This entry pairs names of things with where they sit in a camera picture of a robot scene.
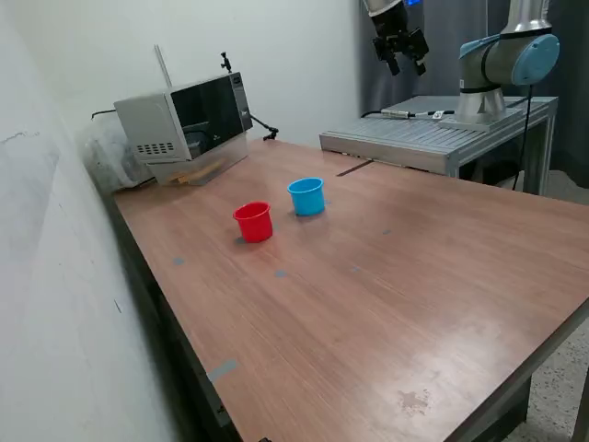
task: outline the white wall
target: white wall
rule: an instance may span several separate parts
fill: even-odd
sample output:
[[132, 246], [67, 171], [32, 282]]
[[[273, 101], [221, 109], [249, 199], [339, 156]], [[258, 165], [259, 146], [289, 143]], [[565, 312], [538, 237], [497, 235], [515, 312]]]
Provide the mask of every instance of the white wall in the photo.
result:
[[1, 3], [0, 59], [0, 441], [177, 440], [108, 218]]
[[283, 140], [318, 145], [358, 117], [360, 0], [5, 1], [74, 134], [92, 111], [165, 85], [156, 43], [178, 85], [219, 75], [227, 51], [252, 113]]

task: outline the black cable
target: black cable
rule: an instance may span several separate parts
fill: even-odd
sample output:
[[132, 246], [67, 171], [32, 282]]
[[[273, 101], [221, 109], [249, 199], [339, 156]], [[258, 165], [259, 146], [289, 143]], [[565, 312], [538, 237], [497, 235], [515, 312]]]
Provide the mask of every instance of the black cable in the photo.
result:
[[381, 112], [380, 110], [370, 110], [366, 113], [363, 113], [362, 117], [360, 117], [360, 118], [366, 118], [368, 115], [381, 114], [381, 113], [383, 113], [383, 112]]
[[94, 117], [96, 117], [97, 115], [102, 115], [103, 113], [113, 113], [116, 112], [116, 109], [111, 109], [111, 110], [99, 110], [98, 112], [94, 112], [92, 114], [92, 118], [90, 118], [90, 120], [94, 120]]
[[259, 124], [260, 126], [262, 126], [264, 129], [270, 131], [270, 135], [266, 135], [264, 136], [263, 140], [275, 140], [276, 139], [276, 135], [280, 132], [278, 129], [276, 129], [275, 127], [271, 127], [268, 124], [266, 124], [265, 122], [257, 119], [256, 117], [254, 117], [252, 114], [249, 115], [251, 117], [251, 119], [256, 122], [257, 124]]
[[[408, 113], [407, 113], [407, 119], [409, 119], [409, 118], [415, 118], [415, 117], [417, 117], [418, 115], [419, 115], [419, 116], [421, 116], [421, 115], [428, 115], [428, 116], [432, 116], [432, 115], [434, 115], [436, 112], [438, 112], [438, 110], [429, 110], [429, 111], [427, 111], [427, 112], [425, 112], [425, 111], [424, 111], [424, 112], [417, 112], [417, 113], [408, 112]], [[455, 114], [455, 111], [454, 111], [454, 110], [444, 110], [444, 111], [442, 112], [442, 114], [443, 114], [443, 115], [454, 115], [454, 114]], [[362, 114], [362, 116], [361, 116], [360, 118], [366, 118], [368, 115], [385, 115], [385, 114], [384, 114], [384, 113], [383, 113], [381, 110], [370, 110], [370, 111], [368, 111], [368, 112], [365, 112], [365, 113], [363, 113], [363, 114]], [[395, 114], [391, 114], [391, 116], [390, 116], [390, 117], [387, 117], [387, 118], [395, 118], [395, 117], [397, 117], [397, 118], [401, 118], [401, 116], [400, 116], [400, 115], [395, 115]]]
[[532, 93], [533, 87], [530, 85], [529, 89], [527, 90], [527, 113], [525, 114], [525, 126], [524, 126], [524, 138], [522, 139], [522, 150], [519, 153], [519, 162], [517, 164], [517, 174], [515, 175], [514, 186], [512, 191], [515, 190], [517, 186], [517, 181], [519, 180], [519, 172], [522, 169], [522, 164], [524, 163], [524, 152], [525, 152], [525, 142], [527, 141], [527, 127], [530, 124], [530, 111], [532, 109]]

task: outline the cable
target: cable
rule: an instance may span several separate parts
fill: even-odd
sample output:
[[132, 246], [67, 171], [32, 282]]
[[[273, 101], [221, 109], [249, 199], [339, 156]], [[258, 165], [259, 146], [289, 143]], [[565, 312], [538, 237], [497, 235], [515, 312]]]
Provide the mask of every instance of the cable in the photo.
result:
[[97, 115], [101, 115], [103, 113], [113, 113], [116, 112], [116, 109], [111, 109], [111, 110], [99, 110], [98, 112], [94, 112], [92, 114], [92, 118], [90, 118], [90, 120], [94, 120], [94, 117], [96, 117]]
[[370, 110], [368, 112], [365, 112], [362, 114], [362, 117], [360, 118], [366, 118], [368, 115], [374, 115], [374, 114], [382, 114], [383, 112], [381, 112], [380, 110]]
[[259, 124], [260, 126], [262, 126], [264, 129], [270, 131], [270, 135], [266, 135], [264, 136], [263, 140], [275, 140], [276, 139], [276, 135], [280, 132], [278, 129], [276, 129], [275, 127], [271, 127], [268, 124], [266, 124], [265, 122], [262, 122], [261, 120], [258, 120], [256, 117], [254, 117], [252, 114], [249, 115], [251, 117], [251, 119], [256, 122], [257, 124]]
[[434, 115], [436, 112], [441, 112], [442, 115], [454, 115], [455, 111], [454, 110], [428, 110], [427, 112], [417, 112], [417, 113], [413, 113], [413, 112], [407, 112], [406, 110], [393, 110], [390, 113], [383, 113], [381, 110], [370, 110], [368, 112], [365, 112], [362, 114], [362, 116], [360, 118], [366, 118], [368, 115], [389, 115], [388, 118], [394, 118], [394, 117], [398, 117], [398, 118], [403, 118], [403, 119], [409, 119], [409, 118], [416, 118], [416, 117], [428, 117], [428, 116], [432, 116]]
[[530, 85], [529, 89], [527, 90], [527, 113], [525, 114], [524, 138], [522, 139], [522, 149], [519, 153], [517, 174], [515, 175], [514, 186], [512, 188], [512, 191], [514, 191], [515, 187], [517, 187], [517, 181], [519, 180], [519, 172], [522, 169], [522, 164], [524, 163], [525, 142], [527, 141], [527, 127], [530, 124], [530, 111], [532, 109], [532, 92], [533, 87], [532, 85]]

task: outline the metal rod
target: metal rod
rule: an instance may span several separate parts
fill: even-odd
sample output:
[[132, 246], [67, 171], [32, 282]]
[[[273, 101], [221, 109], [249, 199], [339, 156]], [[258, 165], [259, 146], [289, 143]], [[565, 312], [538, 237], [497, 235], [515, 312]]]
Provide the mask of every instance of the metal rod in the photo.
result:
[[172, 87], [172, 80], [169, 78], [169, 72], [167, 71], [166, 61], [164, 60], [164, 56], [162, 55], [162, 50], [159, 48], [159, 44], [155, 45], [154, 49], [156, 50], [157, 61], [159, 62], [159, 67], [161, 67], [162, 69], [162, 74], [164, 74], [166, 84], [168, 87]]

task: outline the power cord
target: power cord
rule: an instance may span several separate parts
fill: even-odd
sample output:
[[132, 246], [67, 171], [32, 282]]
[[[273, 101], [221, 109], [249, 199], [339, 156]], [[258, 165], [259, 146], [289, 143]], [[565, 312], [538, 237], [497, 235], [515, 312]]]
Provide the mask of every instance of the power cord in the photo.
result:
[[517, 164], [517, 174], [515, 175], [514, 186], [512, 188], [512, 191], [514, 191], [515, 187], [517, 187], [517, 181], [519, 180], [519, 172], [522, 169], [522, 165], [524, 163], [525, 142], [527, 141], [527, 128], [530, 124], [530, 111], [532, 109], [533, 90], [534, 89], [533, 89], [532, 85], [530, 85], [530, 87], [527, 90], [527, 113], [525, 114], [524, 137], [522, 139], [522, 148], [519, 153], [519, 162]]
[[103, 113], [113, 113], [116, 112], [116, 109], [111, 109], [111, 110], [99, 110], [98, 112], [94, 112], [92, 114], [92, 118], [90, 118], [90, 120], [94, 120], [94, 117], [96, 117], [97, 115], [102, 115]]

